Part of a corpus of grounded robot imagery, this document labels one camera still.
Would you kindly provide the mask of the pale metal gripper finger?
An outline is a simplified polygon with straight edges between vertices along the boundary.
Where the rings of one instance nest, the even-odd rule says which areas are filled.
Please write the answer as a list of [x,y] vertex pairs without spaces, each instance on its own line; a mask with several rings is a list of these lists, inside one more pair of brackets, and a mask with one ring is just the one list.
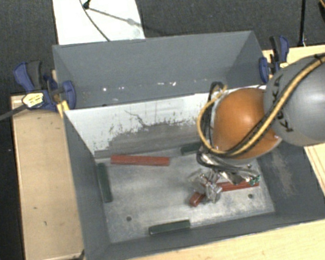
[[211,186],[208,172],[194,175],[189,178],[194,190],[205,189]]
[[221,197],[222,188],[214,183],[207,183],[205,186],[205,197],[211,203],[217,203]]

